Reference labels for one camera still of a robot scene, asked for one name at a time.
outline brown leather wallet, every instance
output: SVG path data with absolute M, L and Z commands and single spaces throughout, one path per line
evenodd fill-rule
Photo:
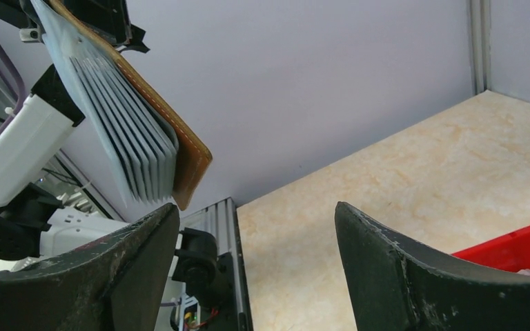
M 60 0 L 50 0 L 50 5 L 60 16 L 74 25 L 83 36 L 88 37 L 106 52 L 129 82 L 141 93 L 141 96 L 174 128 L 179 140 L 179 150 L 172 196 L 179 209 L 185 210 L 190 204 L 198 183 L 212 162 L 210 150 L 116 49 L 74 17 Z

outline wall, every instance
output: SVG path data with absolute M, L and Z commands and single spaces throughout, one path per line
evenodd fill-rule
M 128 4 L 151 51 L 126 57 L 214 154 L 188 212 L 246 203 L 472 95 L 466 1 Z M 43 47 L 2 23 L 0 38 L 33 82 Z M 88 123 L 64 150 L 119 201 Z
M 530 102 L 530 1 L 491 0 L 491 89 Z

